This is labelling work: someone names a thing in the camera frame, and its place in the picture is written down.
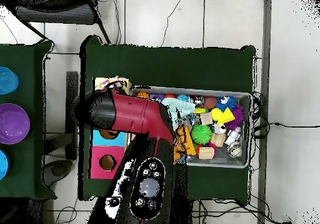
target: gray plastic bin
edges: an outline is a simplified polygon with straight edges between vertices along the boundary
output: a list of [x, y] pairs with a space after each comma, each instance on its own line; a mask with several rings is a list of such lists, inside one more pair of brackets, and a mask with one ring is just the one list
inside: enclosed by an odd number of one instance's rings
[[249, 93], [237, 93], [232, 91], [208, 91], [203, 89], [180, 89], [180, 88], [165, 88], [165, 87], [149, 87], [135, 86], [132, 88], [132, 95], [137, 95], [138, 92], [145, 91], [149, 94], [195, 94], [202, 96], [233, 96], [237, 103], [243, 107], [244, 122], [241, 126], [241, 137], [238, 140], [242, 146], [242, 155], [237, 158], [231, 158], [227, 153], [227, 145], [217, 148], [215, 157], [211, 160], [200, 160], [193, 158], [187, 161], [188, 166], [208, 166], [208, 167], [223, 167], [223, 168], [245, 168], [249, 164], [250, 156], [250, 140], [252, 127], [252, 111], [253, 111], [253, 96]]

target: pink box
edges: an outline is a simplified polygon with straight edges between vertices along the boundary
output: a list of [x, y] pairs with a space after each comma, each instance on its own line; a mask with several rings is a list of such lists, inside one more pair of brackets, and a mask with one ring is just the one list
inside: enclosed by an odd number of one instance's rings
[[[100, 167], [99, 160], [104, 155], [112, 155], [116, 160], [116, 166], [111, 171], [106, 171]], [[123, 146], [92, 146], [91, 171], [88, 171], [91, 174], [91, 179], [113, 179], [123, 156]]]

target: blue fuzzy toy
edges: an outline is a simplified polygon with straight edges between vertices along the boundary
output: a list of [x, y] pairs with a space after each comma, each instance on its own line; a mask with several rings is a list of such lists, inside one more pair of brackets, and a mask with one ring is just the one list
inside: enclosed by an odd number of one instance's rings
[[236, 107], [237, 101], [233, 96], [218, 97], [216, 108], [222, 112], [228, 107], [231, 111]]

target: hole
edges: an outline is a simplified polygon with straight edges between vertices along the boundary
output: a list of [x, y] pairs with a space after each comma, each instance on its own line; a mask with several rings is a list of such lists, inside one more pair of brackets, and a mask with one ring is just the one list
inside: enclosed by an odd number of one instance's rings
[[114, 140], [120, 131], [114, 130], [99, 130], [100, 136], [102, 136], [106, 140]]
[[99, 160], [100, 167], [105, 171], [111, 171], [116, 166], [116, 160], [112, 155], [104, 155]]

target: purple fuzzy toy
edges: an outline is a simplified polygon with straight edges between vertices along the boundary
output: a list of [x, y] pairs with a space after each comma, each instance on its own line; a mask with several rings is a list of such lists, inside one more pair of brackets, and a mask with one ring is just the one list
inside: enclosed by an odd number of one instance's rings
[[225, 123], [224, 125], [230, 130], [235, 130], [243, 121], [243, 107], [237, 104], [236, 107], [232, 110], [232, 113], [235, 119]]

